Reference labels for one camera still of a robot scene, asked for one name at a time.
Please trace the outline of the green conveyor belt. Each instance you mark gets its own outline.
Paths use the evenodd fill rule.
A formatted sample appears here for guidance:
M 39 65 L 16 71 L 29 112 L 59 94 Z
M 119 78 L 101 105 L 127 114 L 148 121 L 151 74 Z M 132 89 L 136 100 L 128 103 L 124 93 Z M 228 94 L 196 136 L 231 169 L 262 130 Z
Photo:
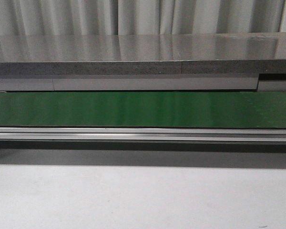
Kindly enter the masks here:
M 0 93 L 0 126 L 286 128 L 286 92 Z

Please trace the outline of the grey stone counter slab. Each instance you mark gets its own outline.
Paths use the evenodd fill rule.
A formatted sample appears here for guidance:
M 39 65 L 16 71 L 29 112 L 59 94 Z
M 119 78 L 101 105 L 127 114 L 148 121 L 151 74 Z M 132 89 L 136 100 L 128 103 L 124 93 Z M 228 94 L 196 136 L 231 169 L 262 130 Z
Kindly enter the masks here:
M 286 73 L 286 32 L 0 36 L 0 75 Z

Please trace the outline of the white pleated curtain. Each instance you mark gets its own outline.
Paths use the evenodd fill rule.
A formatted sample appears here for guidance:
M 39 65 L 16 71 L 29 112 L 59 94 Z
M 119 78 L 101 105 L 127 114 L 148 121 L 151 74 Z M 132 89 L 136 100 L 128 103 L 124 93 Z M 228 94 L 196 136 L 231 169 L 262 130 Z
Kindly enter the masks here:
M 283 31 L 286 0 L 0 0 L 0 36 Z

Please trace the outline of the white conveyor back rail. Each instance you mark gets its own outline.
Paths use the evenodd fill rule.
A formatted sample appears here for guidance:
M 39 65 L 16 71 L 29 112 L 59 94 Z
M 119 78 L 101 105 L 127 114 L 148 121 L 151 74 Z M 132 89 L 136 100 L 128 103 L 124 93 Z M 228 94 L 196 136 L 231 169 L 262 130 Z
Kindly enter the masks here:
M 0 91 L 286 92 L 286 73 L 0 75 Z

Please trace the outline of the aluminium conveyor front rail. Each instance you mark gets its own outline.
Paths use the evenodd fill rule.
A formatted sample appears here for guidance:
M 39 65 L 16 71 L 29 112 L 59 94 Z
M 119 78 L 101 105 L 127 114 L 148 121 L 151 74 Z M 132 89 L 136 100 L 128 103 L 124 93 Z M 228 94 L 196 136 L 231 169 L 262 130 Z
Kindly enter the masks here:
M 0 127 L 0 140 L 286 143 L 286 129 Z

